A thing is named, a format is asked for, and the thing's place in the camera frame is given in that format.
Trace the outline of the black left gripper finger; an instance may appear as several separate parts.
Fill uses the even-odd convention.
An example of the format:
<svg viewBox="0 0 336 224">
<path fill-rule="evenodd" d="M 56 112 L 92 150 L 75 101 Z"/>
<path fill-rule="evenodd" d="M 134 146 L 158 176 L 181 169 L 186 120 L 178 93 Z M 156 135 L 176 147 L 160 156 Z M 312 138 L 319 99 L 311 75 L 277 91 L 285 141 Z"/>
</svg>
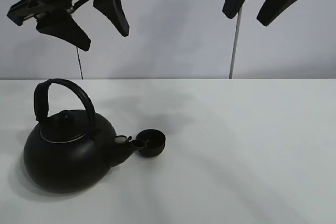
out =
<svg viewBox="0 0 336 224">
<path fill-rule="evenodd" d="M 130 27 L 124 14 L 121 0 L 94 0 L 93 6 L 112 22 L 123 37 L 129 35 Z"/>
<path fill-rule="evenodd" d="M 54 11 L 37 19 L 36 30 L 62 39 L 83 51 L 88 51 L 91 40 L 67 11 Z"/>
</svg>

